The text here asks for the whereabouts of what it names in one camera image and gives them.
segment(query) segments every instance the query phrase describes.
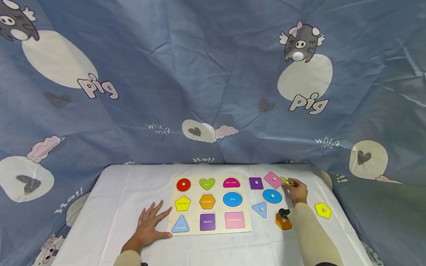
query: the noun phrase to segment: wooden shape puzzle board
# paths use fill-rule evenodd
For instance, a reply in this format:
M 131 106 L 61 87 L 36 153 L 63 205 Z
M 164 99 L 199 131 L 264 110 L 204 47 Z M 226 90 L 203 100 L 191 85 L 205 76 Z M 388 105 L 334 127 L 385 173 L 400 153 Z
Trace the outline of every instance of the wooden shape puzzle board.
M 167 230 L 174 236 L 250 232 L 241 175 L 177 177 Z

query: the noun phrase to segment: shape puzzle piece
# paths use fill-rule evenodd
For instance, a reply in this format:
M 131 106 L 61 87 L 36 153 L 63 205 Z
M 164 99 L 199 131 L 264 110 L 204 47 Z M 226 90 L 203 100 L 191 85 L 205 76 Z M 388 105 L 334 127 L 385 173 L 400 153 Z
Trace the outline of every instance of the shape puzzle piece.
M 214 203 L 216 203 L 216 200 L 212 194 L 204 194 L 200 198 L 200 205 L 203 210 L 213 209 Z
M 262 196 L 269 203 L 277 204 L 282 201 L 282 195 L 278 191 L 273 189 L 266 189 L 262 193 Z
M 260 214 L 260 216 L 262 216 L 263 218 L 267 217 L 267 213 L 266 213 L 266 202 L 261 202 L 259 204 L 253 205 L 252 208 L 258 214 Z
M 179 216 L 179 219 L 176 221 L 175 225 L 172 228 L 172 233 L 183 233 L 183 232 L 189 232 L 189 226 L 185 220 L 184 215 L 181 214 L 181 216 Z
M 248 181 L 251 190 L 263 189 L 263 183 L 260 177 L 250 177 Z
M 205 190 L 209 190 L 210 188 L 214 186 L 215 180 L 214 178 L 209 178 L 209 179 L 202 178 L 200 179 L 199 183 L 202 188 L 204 188 Z
M 242 212 L 226 212 L 225 227 L 226 229 L 244 228 L 244 214 Z
M 293 181 L 287 180 L 285 177 L 279 177 L 284 183 L 293 184 Z
M 269 172 L 263 179 L 268 182 L 273 188 L 278 189 L 282 184 L 282 179 L 274 172 Z
M 185 195 L 183 195 L 175 201 L 176 211 L 186 212 L 190 204 L 191 204 L 191 200 L 188 199 Z
M 200 214 L 200 231 L 213 231 L 216 229 L 216 216 L 214 213 Z
M 237 192 L 228 192 L 223 195 L 222 200 L 229 207 L 237 207 L 242 203 L 242 196 Z
M 317 210 L 317 214 L 325 219 L 330 219 L 332 210 L 323 202 L 315 204 L 315 209 Z
M 228 177 L 227 179 L 225 179 L 225 181 L 223 181 L 223 187 L 227 188 L 227 189 L 228 188 L 239 188 L 240 183 L 236 178 Z
M 182 178 L 181 180 L 178 181 L 178 183 L 176 184 L 176 188 L 180 191 L 180 192 L 185 192 L 187 191 L 189 188 L 191 187 L 191 181 L 189 181 L 189 179 L 186 178 Z
M 279 215 L 279 213 L 277 213 L 275 215 L 275 224 L 278 225 L 279 228 L 281 228 L 281 230 L 285 231 L 285 230 L 290 230 L 293 225 L 290 222 L 290 219 L 285 219 L 283 217 L 281 217 L 281 215 Z

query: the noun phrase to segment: red circle piece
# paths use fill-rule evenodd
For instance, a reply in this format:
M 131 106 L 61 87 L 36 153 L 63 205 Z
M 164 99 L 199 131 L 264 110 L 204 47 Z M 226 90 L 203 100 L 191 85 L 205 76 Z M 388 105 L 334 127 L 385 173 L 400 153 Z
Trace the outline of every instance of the red circle piece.
M 176 184 L 176 188 L 180 191 L 180 192 L 185 192 L 187 191 L 189 188 L 191 187 L 191 181 L 189 181 L 186 178 L 182 178 L 181 180 L 178 181 L 178 183 Z

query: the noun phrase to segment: pink rectangle piece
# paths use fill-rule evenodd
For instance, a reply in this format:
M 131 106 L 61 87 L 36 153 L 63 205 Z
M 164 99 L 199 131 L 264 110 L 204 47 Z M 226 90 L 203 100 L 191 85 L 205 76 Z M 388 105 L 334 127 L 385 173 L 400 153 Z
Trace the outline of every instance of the pink rectangle piece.
M 269 172 L 263 179 L 268 182 L 273 188 L 277 189 L 283 183 L 282 179 L 273 172 Z
M 226 229 L 244 228 L 244 215 L 242 212 L 226 212 L 225 213 Z

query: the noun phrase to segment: pink cloud print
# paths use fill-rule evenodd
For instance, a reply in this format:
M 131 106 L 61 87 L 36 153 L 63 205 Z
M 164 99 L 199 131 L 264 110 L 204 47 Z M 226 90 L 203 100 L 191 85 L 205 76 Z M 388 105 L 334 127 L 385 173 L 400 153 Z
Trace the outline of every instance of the pink cloud print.
M 214 135 L 216 139 L 223 139 L 226 136 L 237 134 L 239 131 L 235 129 L 233 126 L 223 125 L 219 129 L 214 131 Z
M 28 153 L 27 158 L 35 163 L 41 162 L 44 158 L 47 157 L 49 151 L 53 150 L 60 143 L 60 138 L 58 136 L 51 136 L 44 139 L 43 142 L 36 143 L 30 153 Z

